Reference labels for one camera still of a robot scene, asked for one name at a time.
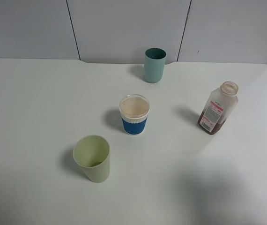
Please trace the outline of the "clear plastic drink bottle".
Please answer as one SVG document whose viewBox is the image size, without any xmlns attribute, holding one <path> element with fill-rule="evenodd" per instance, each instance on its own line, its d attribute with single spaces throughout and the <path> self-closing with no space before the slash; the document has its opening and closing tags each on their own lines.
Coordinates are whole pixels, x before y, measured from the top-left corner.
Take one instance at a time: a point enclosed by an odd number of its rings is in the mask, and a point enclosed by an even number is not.
<svg viewBox="0 0 267 225">
<path fill-rule="evenodd" d="M 212 91 L 198 119 L 200 127 L 209 135 L 217 133 L 238 103 L 238 85 L 226 81 Z"/>
</svg>

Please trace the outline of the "glass cup blue sleeve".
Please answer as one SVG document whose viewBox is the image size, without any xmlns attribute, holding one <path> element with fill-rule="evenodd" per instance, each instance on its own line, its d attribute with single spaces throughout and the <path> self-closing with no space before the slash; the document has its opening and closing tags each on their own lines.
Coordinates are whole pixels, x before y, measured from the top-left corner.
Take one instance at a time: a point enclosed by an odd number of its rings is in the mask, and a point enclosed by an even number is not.
<svg viewBox="0 0 267 225">
<path fill-rule="evenodd" d="M 124 130 L 130 135 L 143 132 L 150 111 L 149 101 L 142 95 L 126 95 L 119 103 Z"/>
</svg>

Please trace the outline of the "light green plastic cup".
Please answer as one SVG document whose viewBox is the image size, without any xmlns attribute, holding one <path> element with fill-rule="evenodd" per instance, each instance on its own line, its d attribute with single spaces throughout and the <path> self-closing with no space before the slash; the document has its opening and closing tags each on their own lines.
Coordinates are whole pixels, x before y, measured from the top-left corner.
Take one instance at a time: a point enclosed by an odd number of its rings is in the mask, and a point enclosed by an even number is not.
<svg viewBox="0 0 267 225">
<path fill-rule="evenodd" d="M 73 159 L 94 183 L 104 182 L 110 175 L 110 146 L 101 136 L 89 135 L 79 140 Z"/>
</svg>

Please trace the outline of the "teal plastic cup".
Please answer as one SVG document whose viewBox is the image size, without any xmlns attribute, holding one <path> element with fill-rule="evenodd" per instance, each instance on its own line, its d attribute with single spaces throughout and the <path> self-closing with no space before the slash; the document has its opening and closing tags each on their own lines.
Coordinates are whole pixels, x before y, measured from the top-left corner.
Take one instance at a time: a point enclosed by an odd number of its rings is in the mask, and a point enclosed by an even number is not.
<svg viewBox="0 0 267 225">
<path fill-rule="evenodd" d="M 144 76 L 149 83 L 157 83 L 163 76 L 166 52 L 160 48 L 145 51 Z"/>
</svg>

